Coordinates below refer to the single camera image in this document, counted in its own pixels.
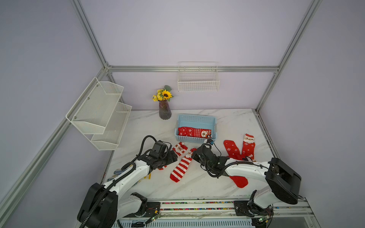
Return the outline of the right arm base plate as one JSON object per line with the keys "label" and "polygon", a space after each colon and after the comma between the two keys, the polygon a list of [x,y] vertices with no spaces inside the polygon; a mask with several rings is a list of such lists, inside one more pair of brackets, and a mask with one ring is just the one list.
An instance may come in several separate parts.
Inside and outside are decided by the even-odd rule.
{"label": "right arm base plate", "polygon": [[257,190],[252,192],[249,200],[235,200],[233,202],[236,216],[246,216],[253,218],[255,216],[271,216],[273,215],[272,206],[261,208],[254,203],[254,196]]}

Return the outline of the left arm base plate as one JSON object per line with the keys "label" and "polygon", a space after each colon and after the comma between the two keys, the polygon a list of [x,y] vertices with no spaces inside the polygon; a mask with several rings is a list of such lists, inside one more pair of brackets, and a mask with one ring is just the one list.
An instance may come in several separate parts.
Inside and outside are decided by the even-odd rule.
{"label": "left arm base plate", "polygon": [[139,199],[141,205],[137,212],[130,213],[126,215],[125,218],[151,217],[156,211],[160,212],[161,202],[149,201],[147,197],[136,192],[132,193],[130,196]]}

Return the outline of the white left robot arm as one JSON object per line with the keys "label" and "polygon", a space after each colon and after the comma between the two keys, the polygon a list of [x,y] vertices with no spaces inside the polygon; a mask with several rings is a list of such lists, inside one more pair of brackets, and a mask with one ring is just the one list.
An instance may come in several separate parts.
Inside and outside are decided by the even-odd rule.
{"label": "white left robot arm", "polygon": [[146,199],[137,193],[123,199],[124,194],[152,171],[177,161],[171,143],[161,140],[154,142],[147,151],[140,147],[136,157],[121,168],[120,175],[89,188],[77,215],[80,227],[111,228],[119,218],[141,211]]}

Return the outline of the red white striped santa sock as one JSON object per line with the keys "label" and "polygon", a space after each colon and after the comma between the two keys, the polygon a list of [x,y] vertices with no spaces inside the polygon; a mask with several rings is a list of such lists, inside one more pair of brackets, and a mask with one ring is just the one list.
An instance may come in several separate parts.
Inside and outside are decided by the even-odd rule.
{"label": "red white striped santa sock", "polygon": [[[184,142],[179,142],[177,145],[175,145],[174,147],[171,148],[171,151],[174,151],[174,153],[176,154],[177,158],[179,158],[184,153],[186,153],[187,150],[188,150],[188,147],[185,145]],[[158,170],[164,170],[165,168],[167,168],[167,166],[169,164],[171,164],[171,163],[168,163],[167,165],[165,165],[163,167],[159,167]]]}

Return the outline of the red snowflake bear sock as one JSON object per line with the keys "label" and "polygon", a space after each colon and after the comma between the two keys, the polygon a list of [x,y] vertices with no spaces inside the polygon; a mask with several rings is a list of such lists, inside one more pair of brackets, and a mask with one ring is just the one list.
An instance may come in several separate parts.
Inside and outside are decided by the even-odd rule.
{"label": "red snowflake bear sock", "polygon": [[179,127],[178,128],[178,135],[179,136],[194,137],[194,138],[209,139],[209,138],[212,137],[212,130],[192,128],[192,127]]}

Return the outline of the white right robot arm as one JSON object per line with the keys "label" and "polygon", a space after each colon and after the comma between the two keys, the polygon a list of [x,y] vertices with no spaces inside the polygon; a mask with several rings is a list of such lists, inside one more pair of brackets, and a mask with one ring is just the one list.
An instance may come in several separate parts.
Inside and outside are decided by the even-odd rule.
{"label": "white right robot arm", "polygon": [[193,159],[205,168],[213,178],[245,177],[266,183],[260,190],[253,191],[249,207],[265,209],[284,202],[295,205],[303,199],[299,195],[301,176],[279,158],[266,162],[236,160],[228,156],[216,156],[209,143],[202,144],[193,152]]}

